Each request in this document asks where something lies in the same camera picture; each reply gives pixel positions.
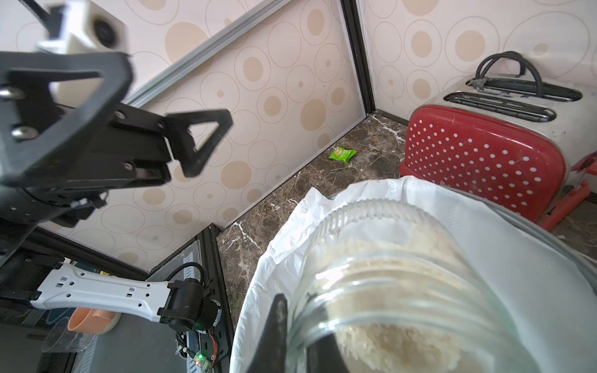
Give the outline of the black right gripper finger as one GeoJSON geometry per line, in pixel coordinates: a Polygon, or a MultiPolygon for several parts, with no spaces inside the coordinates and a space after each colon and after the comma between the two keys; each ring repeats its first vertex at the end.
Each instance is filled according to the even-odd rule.
{"type": "Polygon", "coordinates": [[[287,354],[288,301],[275,295],[248,373],[283,373],[287,354]]]}

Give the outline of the beige lidded jar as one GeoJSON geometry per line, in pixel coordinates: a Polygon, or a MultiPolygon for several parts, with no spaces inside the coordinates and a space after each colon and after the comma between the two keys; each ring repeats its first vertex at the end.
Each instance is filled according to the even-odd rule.
{"type": "Polygon", "coordinates": [[[289,372],[537,372],[515,322],[427,212],[361,200],[310,236],[289,372]]]}

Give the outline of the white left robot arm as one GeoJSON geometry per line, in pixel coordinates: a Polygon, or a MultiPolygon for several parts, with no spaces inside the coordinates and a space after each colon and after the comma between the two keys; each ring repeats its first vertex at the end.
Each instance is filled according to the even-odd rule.
{"type": "MultiPolygon", "coordinates": [[[[126,54],[1,55],[1,260],[40,223],[68,228],[112,190],[157,187],[178,161],[197,177],[233,126],[226,109],[160,116],[125,105],[126,54]]],[[[179,333],[213,329],[221,309],[205,278],[141,282],[57,263],[34,290],[1,297],[37,309],[81,307],[136,315],[179,333]]]]}

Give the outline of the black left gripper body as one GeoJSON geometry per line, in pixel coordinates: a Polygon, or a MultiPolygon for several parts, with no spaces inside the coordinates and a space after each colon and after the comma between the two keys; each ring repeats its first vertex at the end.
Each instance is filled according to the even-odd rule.
{"type": "Polygon", "coordinates": [[[44,186],[2,186],[1,219],[15,224],[76,224],[107,205],[112,190],[170,181],[163,117],[121,105],[82,150],[43,166],[44,186]]]}

